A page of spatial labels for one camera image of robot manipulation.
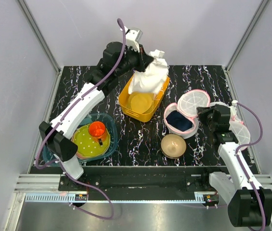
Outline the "white bra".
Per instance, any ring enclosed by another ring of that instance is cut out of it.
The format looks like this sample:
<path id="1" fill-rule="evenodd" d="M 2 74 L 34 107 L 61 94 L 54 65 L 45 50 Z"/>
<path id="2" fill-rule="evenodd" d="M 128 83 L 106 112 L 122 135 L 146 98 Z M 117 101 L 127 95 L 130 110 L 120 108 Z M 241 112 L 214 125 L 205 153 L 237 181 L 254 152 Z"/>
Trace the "white bra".
<path id="1" fill-rule="evenodd" d="M 145 72 L 135 71 L 128 87 L 128 94 L 134 92 L 153 93 L 157 95 L 168 77 L 168 64 L 164 59 L 165 52 L 155 50 L 149 52 L 153 61 L 146 67 Z"/>

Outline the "white mesh laundry bag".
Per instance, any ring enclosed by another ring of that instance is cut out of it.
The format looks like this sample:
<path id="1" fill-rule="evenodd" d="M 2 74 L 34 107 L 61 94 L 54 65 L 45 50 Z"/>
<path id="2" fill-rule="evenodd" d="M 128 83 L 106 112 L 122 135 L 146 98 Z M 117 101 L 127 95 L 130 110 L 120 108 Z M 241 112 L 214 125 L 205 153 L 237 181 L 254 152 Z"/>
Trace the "white mesh laundry bag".
<path id="1" fill-rule="evenodd" d="M 197 133 L 199 127 L 199 121 L 197 119 L 197 108 L 208 107 L 210 103 L 210 96 L 204 90 L 194 89 L 183 94 L 177 103 L 169 104 L 164 111 L 164 123 L 170 133 L 179 135 L 183 139 L 188 139 Z M 189 119 L 193 123 L 193 127 L 186 131 L 179 131 L 172 127 L 166 121 L 166 117 L 172 112 L 178 111 L 185 118 Z"/>

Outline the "navy blue bra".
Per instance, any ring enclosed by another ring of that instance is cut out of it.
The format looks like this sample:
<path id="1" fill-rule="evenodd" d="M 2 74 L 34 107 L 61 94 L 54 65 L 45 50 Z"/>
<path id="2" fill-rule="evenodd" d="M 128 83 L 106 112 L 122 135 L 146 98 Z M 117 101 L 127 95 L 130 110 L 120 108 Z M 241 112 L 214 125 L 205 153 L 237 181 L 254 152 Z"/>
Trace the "navy blue bra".
<path id="1" fill-rule="evenodd" d="M 166 121 L 172 127 L 178 129 L 179 131 L 186 131 L 193 127 L 193 123 L 185 118 L 180 112 L 172 111 L 167 117 Z"/>

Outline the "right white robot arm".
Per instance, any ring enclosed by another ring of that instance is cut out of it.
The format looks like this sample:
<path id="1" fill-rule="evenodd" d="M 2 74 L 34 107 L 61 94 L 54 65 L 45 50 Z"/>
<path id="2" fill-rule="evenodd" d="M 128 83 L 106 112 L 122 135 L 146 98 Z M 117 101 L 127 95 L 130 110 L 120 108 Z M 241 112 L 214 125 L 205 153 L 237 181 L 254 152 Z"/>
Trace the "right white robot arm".
<path id="1" fill-rule="evenodd" d="M 200 179 L 206 191 L 215 189 L 227 205 L 234 227 L 265 230 L 271 223 L 272 190 L 265 189 L 246 163 L 236 135 L 230 130 L 231 110 L 228 106 L 198 107 L 197 117 L 206 126 L 212 144 L 224 161 L 228 174 L 212 172 Z"/>

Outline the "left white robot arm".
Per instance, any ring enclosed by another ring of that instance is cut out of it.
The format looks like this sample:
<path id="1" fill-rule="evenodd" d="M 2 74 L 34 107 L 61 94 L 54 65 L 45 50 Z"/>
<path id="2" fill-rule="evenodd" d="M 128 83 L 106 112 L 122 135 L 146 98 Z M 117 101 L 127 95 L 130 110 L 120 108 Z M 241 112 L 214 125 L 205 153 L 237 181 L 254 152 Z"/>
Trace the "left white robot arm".
<path id="1" fill-rule="evenodd" d="M 131 70 L 144 72 L 153 58 L 139 44 L 142 31 L 122 27 L 123 41 L 110 42 L 103 51 L 97 66 L 90 72 L 78 95 L 51 122 L 43 121 L 39 126 L 42 144 L 38 153 L 47 147 L 70 177 L 69 185 L 76 191 L 85 187 L 83 168 L 76 152 L 78 146 L 71 141 L 75 130 L 87 114 L 101 102 L 118 84 L 118 78 Z"/>

